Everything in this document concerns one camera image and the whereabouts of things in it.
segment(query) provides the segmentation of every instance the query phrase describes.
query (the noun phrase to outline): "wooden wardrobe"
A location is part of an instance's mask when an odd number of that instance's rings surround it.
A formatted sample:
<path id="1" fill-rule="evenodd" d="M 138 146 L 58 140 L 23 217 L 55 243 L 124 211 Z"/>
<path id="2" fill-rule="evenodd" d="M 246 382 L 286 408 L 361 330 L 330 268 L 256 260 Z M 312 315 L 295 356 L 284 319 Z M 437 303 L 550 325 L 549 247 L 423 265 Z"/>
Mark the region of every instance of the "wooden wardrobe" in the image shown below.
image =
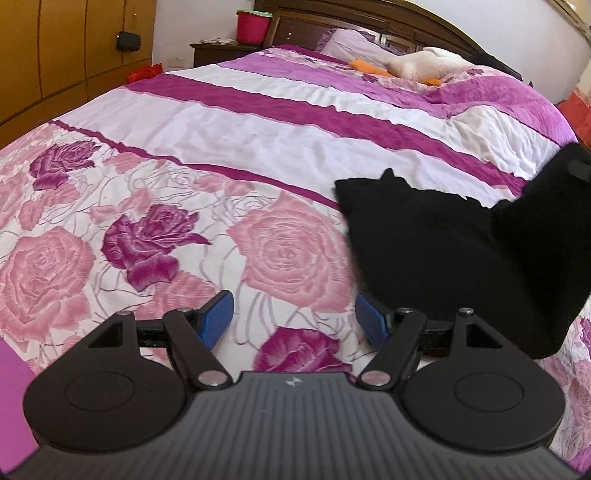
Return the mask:
<path id="1" fill-rule="evenodd" d="M 149 66 L 156 0 L 2 0 L 0 148 Z M 115 48 L 121 30 L 139 51 Z"/>

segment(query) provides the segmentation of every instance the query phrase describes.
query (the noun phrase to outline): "bed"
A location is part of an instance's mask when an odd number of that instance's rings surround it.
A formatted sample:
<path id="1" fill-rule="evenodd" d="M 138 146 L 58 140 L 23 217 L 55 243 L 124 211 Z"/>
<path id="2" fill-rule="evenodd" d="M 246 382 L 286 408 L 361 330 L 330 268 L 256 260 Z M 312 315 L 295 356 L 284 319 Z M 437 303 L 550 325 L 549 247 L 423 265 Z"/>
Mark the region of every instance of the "bed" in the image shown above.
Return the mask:
<path id="1" fill-rule="evenodd" d="M 242 370 L 346 371 L 372 358 L 334 181 L 387 167 L 420 189 L 516 198 L 574 133 L 549 101 L 487 67 L 441 87 L 363 74 L 314 52 L 330 28 L 407 52 L 483 50 L 402 0 L 257 0 L 265 49 L 91 101 L 0 151 L 0 469 L 35 448 L 21 400 L 112 313 L 235 296 L 215 354 Z M 591 466 L 591 308 L 540 361 L 567 414 L 552 450 Z M 144 356 L 166 363 L 159 349 Z"/>

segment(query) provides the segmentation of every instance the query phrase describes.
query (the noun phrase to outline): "red object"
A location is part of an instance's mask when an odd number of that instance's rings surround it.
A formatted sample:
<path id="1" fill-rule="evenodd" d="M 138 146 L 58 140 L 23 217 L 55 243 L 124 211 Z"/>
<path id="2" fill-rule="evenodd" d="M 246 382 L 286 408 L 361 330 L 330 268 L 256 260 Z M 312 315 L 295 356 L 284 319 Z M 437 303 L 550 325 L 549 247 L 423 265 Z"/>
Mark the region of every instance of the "red object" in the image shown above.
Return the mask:
<path id="1" fill-rule="evenodd" d="M 245 45 L 261 45 L 265 41 L 267 29 L 271 23 L 270 14 L 243 10 L 239 10 L 236 14 L 238 15 L 236 41 Z"/>
<path id="2" fill-rule="evenodd" d="M 151 67 L 144 67 L 143 69 L 136 70 L 133 73 L 127 75 L 127 83 L 134 83 L 139 80 L 150 79 L 160 75 L 162 73 L 162 64 L 157 63 Z"/>
<path id="3" fill-rule="evenodd" d="M 556 107 L 564 115 L 574 133 L 581 142 L 591 146 L 591 107 L 589 98 L 579 89 L 575 89 L 570 97 Z"/>

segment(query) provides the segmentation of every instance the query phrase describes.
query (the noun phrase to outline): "red container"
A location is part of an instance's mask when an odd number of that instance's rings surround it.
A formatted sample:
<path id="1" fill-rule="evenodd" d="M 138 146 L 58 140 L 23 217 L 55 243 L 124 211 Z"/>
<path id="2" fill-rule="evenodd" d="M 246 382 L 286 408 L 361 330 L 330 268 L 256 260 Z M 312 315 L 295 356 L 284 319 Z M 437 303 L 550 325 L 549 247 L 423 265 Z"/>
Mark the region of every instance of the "red container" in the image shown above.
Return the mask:
<path id="1" fill-rule="evenodd" d="M 236 41 L 246 45 L 261 45 L 265 41 L 273 14 L 256 10 L 238 10 L 236 15 Z"/>

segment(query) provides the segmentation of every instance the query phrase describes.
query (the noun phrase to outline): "metal screw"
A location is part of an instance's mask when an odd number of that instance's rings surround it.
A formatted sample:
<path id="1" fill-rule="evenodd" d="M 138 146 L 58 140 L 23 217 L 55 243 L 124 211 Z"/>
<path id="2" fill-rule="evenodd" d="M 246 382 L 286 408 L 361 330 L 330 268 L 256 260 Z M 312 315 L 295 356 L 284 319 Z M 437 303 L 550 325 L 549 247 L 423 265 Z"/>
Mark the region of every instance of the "metal screw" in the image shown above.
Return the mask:
<path id="1" fill-rule="evenodd" d="M 361 375 L 361 380 L 366 385 L 371 385 L 373 387 L 382 387 L 390 383 L 392 378 L 386 372 L 382 372 L 381 370 L 370 370 L 369 372 L 365 372 Z"/>
<path id="2" fill-rule="evenodd" d="M 219 370 L 207 370 L 199 374 L 197 380 L 208 387 L 219 387 L 226 383 L 228 376 Z"/>

